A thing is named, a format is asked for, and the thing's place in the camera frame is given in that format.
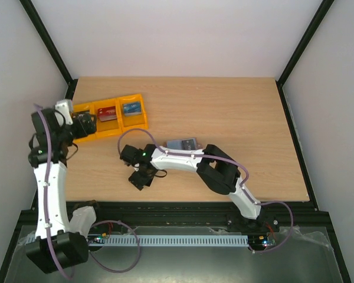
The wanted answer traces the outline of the tan leather card holder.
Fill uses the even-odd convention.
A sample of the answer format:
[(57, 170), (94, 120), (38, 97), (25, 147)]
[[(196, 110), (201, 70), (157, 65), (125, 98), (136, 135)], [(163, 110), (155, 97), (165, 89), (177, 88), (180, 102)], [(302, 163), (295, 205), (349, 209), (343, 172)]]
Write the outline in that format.
[[(182, 145), (181, 145), (181, 140), (183, 140), (183, 139), (167, 140), (165, 142), (165, 146), (170, 149), (183, 150)], [(197, 140), (196, 140), (196, 143), (197, 143), (197, 147), (198, 147), (197, 150), (202, 149), (202, 144), (198, 143)]]

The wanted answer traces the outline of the black vip credit card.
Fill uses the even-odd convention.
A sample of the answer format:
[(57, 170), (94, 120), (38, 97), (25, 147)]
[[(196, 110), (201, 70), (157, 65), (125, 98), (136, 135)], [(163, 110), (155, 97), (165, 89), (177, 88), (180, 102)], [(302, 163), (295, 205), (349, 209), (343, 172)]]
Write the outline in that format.
[(183, 139), (181, 145), (183, 150), (196, 150), (198, 148), (195, 138)]

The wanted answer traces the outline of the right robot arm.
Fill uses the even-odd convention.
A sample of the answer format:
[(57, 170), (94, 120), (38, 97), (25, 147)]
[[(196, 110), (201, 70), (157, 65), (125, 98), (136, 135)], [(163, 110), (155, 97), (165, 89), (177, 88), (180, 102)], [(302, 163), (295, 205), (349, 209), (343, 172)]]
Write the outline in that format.
[(199, 150), (176, 150), (155, 144), (138, 149), (126, 145), (119, 154), (120, 160), (134, 169), (129, 182), (138, 190), (149, 187), (158, 172), (195, 172), (211, 191), (231, 199), (249, 229), (258, 231), (266, 224), (261, 202), (246, 187), (249, 172), (242, 167), (245, 176), (241, 176), (241, 165), (213, 144)]

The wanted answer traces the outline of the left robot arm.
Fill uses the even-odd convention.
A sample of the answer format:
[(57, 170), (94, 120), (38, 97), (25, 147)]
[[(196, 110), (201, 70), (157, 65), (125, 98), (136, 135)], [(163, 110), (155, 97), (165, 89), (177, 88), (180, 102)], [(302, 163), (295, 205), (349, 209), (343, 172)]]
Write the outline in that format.
[(68, 148), (96, 131), (94, 115), (73, 116), (70, 100), (54, 107), (37, 107), (32, 113), (35, 133), (29, 141), (28, 161), (34, 170), (38, 191), (38, 221), (35, 240), (26, 245), (27, 257), (45, 274), (85, 263), (87, 238), (96, 213), (91, 205), (68, 216), (65, 199)]

